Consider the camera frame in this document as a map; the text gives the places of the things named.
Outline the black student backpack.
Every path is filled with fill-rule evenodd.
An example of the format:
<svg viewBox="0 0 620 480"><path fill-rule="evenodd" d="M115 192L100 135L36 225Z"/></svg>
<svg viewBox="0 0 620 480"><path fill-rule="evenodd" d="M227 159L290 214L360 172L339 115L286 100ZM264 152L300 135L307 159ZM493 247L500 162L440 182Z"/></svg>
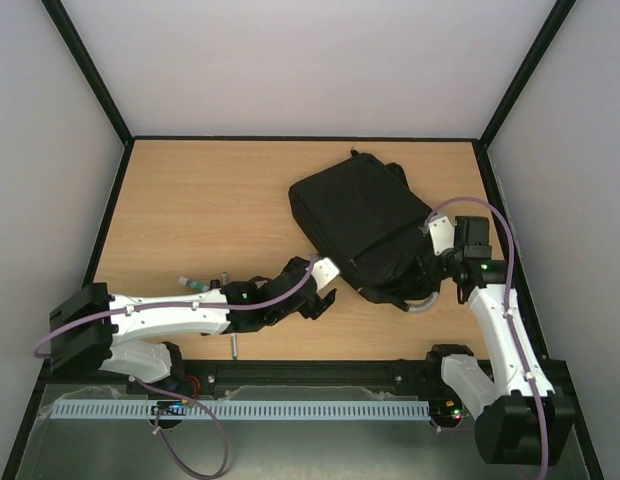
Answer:
<svg viewBox="0 0 620 480"><path fill-rule="evenodd" d="M294 183L291 213L317 252L370 303L407 313L432 308L439 290L418 285L417 257L433 252L423 226L432 209L409 188L404 169L374 155L350 158Z"/></svg>

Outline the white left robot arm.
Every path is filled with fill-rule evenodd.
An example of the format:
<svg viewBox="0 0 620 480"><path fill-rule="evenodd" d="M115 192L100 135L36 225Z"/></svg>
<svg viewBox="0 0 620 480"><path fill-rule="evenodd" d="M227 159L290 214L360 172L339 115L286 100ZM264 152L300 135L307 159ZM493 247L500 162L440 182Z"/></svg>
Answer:
<svg viewBox="0 0 620 480"><path fill-rule="evenodd" d="M50 332L35 354L62 377L97 371L145 383L180 377L172 336L256 333L299 314L319 318L335 301L328 286L340 271L329 258L292 258L275 278L254 277L189 295L141 297L112 294L92 283L52 310Z"/></svg>

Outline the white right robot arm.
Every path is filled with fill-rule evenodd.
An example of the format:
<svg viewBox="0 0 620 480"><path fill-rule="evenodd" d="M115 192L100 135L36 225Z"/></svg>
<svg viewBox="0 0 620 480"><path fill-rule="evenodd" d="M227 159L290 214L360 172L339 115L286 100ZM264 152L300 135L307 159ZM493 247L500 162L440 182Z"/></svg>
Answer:
<svg viewBox="0 0 620 480"><path fill-rule="evenodd" d="M559 394L533 351L520 314L508 261L492 256L490 222L485 217L435 214L427 219L438 267L457 287L457 301L475 316L491 371L462 346L435 347L426 367L435 390L452 389L475 422L474 437L488 464L558 463L576 416Z"/></svg>

